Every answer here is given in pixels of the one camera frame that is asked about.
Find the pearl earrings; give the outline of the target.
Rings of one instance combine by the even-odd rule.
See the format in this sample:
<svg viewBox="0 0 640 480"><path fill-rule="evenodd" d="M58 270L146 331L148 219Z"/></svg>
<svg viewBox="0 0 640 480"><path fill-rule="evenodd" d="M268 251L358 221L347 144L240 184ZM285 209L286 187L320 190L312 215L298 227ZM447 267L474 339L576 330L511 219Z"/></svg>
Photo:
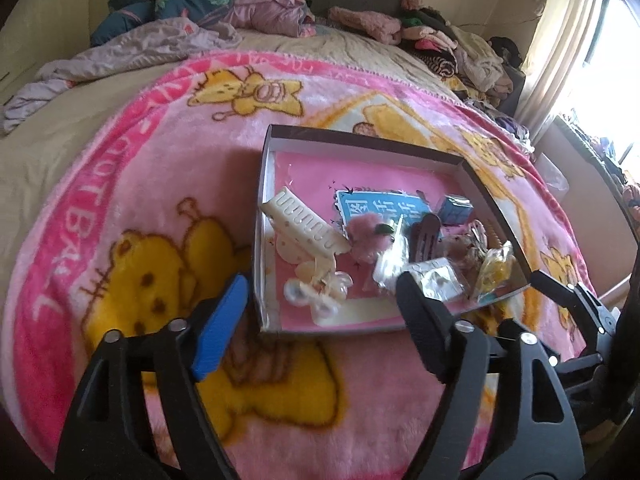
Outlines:
<svg viewBox="0 0 640 480"><path fill-rule="evenodd" d="M426 298L449 302L466 293L464 277L447 258L409 263L405 271L416 281Z"/></svg>

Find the clear plastic packet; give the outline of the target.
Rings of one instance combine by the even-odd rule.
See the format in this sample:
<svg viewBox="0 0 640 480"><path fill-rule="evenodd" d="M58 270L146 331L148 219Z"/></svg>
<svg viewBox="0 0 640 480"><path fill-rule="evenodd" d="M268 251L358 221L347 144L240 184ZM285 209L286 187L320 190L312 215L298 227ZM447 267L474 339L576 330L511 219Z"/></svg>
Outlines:
<svg viewBox="0 0 640 480"><path fill-rule="evenodd" d="M409 241L406 237L406 217L401 214L396 221L388 225L390 228L390 248L378 255L372 280L378 287L393 294L396 290L398 276L404 272L409 262Z"/></svg>

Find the yellow hoop earrings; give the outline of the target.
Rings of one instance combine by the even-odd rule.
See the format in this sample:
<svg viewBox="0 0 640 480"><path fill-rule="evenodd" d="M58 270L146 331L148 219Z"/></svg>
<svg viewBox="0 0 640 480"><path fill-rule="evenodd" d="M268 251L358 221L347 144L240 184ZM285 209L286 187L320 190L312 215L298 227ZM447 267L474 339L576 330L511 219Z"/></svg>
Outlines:
<svg viewBox="0 0 640 480"><path fill-rule="evenodd" d="M477 274L472 298L485 301L510 280L513 268L513 245L508 240L498 248L490 248Z"/></svg>

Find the pearl flower hair clip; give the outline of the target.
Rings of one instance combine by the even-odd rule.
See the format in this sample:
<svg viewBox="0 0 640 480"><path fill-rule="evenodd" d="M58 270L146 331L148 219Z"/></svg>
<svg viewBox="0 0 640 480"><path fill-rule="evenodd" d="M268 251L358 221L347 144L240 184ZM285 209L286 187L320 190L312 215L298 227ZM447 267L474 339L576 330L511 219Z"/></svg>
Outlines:
<svg viewBox="0 0 640 480"><path fill-rule="evenodd" d="M354 284L352 277L343 271L317 266L315 261L299 263L294 274L283 285L284 299L296 308L308 309L318 325L335 320Z"/></svg>

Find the maroon hair clip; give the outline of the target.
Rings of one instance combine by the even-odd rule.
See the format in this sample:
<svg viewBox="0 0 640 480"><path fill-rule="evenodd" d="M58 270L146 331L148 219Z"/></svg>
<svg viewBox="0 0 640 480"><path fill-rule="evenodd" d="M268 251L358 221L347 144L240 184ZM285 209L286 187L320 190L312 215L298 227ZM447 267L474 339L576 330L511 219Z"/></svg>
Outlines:
<svg viewBox="0 0 640 480"><path fill-rule="evenodd" d="M419 222L413 223L409 236L410 262L423 262L434 258L441 228L439 216L432 212L424 214Z"/></svg>

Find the cream white hair claw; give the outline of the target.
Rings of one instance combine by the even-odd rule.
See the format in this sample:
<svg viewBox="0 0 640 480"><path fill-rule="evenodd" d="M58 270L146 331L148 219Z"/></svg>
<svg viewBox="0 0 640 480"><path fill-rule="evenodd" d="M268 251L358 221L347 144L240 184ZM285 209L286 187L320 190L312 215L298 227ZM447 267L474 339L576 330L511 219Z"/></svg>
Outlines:
<svg viewBox="0 0 640 480"><path fill-rule="evenodd" d="M273 229L312 258L333 260L350 251L348 238L284 186L259 206Z"/></svg>

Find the pink fluffy hair clip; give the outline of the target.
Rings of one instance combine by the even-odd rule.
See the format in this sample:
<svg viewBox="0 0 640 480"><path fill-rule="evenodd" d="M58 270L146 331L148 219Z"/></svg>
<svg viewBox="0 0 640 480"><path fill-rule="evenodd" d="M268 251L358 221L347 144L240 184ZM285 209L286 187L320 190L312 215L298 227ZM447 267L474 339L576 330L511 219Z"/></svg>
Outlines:
<svg viewBox="0 0 640 480"><path fill-rule="evenodd" d="M352 217L346 226L350 254L356 263L373 264L390 248L390 228L380 214L369 212Z"/></svg>

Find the clear box of rhinestone earrings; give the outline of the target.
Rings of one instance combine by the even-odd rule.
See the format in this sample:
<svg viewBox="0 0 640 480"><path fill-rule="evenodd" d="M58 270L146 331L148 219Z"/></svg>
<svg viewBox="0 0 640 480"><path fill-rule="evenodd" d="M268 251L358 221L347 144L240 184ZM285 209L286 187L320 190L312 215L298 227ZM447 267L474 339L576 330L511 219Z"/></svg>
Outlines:
<svg viewBox="0 0 640 480"><path fill-rule="evenodd" d="M472 202L465 196L445 195L438 206L437 215L443 226L461 226L474 212Z"/></svg>

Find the dark cardboard tray box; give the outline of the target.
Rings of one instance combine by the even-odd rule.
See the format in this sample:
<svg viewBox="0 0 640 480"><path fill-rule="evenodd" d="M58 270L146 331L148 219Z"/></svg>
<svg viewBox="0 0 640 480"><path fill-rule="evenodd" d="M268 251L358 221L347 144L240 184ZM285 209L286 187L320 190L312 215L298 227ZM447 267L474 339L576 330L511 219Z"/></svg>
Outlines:
<svg viewBox="0 0 640 480"><path fill-rule="evenodd" d="M507 300L529 282L518 238L457 155L271 126L257 206L254 291L266 334L399 330L403 273L454 313Z"/></svg>

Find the peach spiral hair clip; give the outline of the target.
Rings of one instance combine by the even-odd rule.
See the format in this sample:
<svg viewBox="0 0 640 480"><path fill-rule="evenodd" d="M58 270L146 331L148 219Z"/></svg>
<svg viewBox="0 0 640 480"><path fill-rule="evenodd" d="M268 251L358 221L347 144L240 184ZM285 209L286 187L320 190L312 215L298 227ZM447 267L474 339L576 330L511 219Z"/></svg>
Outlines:
<svg viewBox="0 0 640 480"><path fill-rule="evenodd" d="M502 246L502 240L498 235L496 229L490 221L484 221L483 226L485 228L487 237L487 247L489 249L498 249Z"/></svg>

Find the pink sheer hair scrunchie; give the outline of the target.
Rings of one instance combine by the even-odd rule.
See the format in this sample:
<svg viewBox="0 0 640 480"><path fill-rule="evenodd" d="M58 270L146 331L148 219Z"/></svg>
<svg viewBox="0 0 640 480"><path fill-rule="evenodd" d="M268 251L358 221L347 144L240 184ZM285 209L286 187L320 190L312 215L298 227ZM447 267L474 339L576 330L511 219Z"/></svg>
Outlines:
<svg viewBox="0 0 640 480"><path fill-rule="evenodd" d="M469 281L480 272L486 252L485 235L473 233L447 235L442 239L442 255Z"/></svg>

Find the pink cartoon fleece blanket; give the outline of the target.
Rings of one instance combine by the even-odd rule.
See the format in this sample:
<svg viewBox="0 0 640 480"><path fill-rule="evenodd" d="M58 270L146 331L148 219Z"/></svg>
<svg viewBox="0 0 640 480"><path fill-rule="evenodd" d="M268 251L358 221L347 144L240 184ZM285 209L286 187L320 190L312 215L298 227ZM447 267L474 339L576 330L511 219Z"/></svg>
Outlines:
<svg viewBox="0 0 640 480"><path fill-rule="evenodd" d="M272 125L464 157L535 269L587 267L534 166L442 90L379 68L214 53L148 84L70 90L1 143L1 385L46 464L88 357L112 328L158 330L250 270ZM268 341L243 325L200 393L245 479L398 479L442 393L405 332Z"/></svg>

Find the pile of clothes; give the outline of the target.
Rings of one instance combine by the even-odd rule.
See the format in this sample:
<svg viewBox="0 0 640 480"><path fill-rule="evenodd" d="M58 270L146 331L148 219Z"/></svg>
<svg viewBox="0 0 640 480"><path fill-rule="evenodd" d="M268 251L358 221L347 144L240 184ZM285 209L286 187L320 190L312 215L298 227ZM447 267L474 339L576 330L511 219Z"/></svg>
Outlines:
<svg viewBox="0 0 640 480"><path fill-rule="evenodd" d="M525 75L514 41L467 32L422 0L400 0L400 22L404 50L422 61L460 101L506 130L524 154L533 153L528 128L515 119Z"/></svg>

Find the cream window curtain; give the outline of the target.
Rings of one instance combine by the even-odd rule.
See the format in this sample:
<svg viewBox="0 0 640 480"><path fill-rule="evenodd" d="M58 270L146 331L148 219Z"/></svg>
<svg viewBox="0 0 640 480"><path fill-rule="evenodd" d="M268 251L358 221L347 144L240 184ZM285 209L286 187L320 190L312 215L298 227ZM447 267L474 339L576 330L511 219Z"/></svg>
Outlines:
<svg viewBox="0 0 640 480"><path fill-rule="evenodd" d="M603 0L546 0L525 59L515 119L534 143L552 121L570 73L587 53Z"/></svg>

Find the lilac crumpled blanket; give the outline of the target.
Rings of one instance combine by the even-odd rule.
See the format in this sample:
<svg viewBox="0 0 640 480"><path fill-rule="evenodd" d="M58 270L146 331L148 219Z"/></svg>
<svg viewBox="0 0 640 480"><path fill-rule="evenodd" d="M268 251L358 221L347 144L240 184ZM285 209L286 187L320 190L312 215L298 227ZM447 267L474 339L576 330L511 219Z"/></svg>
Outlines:
<svg viewBox="0 0 640 480"><path fill-rule="evenodd" d="M166 18L144 24L73 58L44 64L2 108L1 135L8 136L76 84L233 49L241 41L240 33L228 23L203 28L188 18Z"/></svg>

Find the pink folded garment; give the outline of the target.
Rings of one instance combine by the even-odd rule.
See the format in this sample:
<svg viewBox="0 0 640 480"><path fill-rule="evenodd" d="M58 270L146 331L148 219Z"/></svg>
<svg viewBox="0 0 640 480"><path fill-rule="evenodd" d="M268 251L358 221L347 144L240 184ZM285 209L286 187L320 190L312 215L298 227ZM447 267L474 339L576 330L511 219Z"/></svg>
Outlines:
<svg viewBox="0 0 640 480"><path fill-rule="evenodd" d="M364 32L381 44L396 46L401 42L401 21L387 14L375 11L353 11L332 6L328 18L349 29Z"/></svg>

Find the cream wardrobe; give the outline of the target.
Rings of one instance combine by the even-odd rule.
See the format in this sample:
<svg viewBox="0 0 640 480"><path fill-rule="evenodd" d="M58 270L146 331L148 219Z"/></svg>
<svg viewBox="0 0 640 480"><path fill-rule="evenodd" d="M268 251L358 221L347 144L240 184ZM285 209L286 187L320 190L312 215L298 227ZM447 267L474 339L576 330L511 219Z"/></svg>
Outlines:
<svg viewBox="0 0 640 480"><path fill-rule="evenodd" d="M47 62L88 49L107 0L17 0L1 29L1 102Z"/></svg>

